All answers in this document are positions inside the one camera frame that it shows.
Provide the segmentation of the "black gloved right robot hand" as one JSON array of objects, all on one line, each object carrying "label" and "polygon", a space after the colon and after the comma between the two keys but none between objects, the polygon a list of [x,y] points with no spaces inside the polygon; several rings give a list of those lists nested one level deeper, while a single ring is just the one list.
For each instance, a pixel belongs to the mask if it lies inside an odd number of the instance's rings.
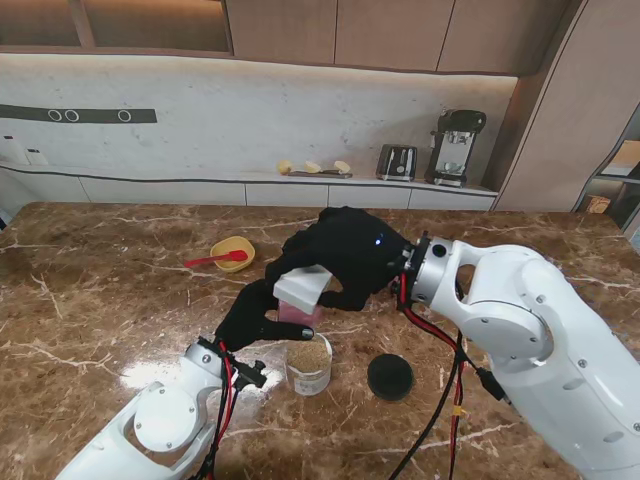
[{"label": "black gloved right robot hand", "polygon": [[282,255],[265,269],[273,286],[291,270],[320,265],[342,289],[322,293],[319,304],[360,311],[369,297],[385,288],[402,270],[410,242],[381,219],[362,209],[327,207],[318,221],[290,237]]}]

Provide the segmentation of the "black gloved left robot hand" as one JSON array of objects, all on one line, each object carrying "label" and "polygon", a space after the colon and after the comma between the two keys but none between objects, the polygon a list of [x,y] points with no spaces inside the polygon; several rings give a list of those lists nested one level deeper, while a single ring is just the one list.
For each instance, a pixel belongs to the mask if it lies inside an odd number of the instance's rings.
[{"label": "black gloved left robot hand", "polygon": [[264,280],[246,285],[215,331],[215,338],[227,351],[239,351],[257,341],[309,341],[315,332],[305,325],[275,322],[268,311],[278,308],[271,286]]}]

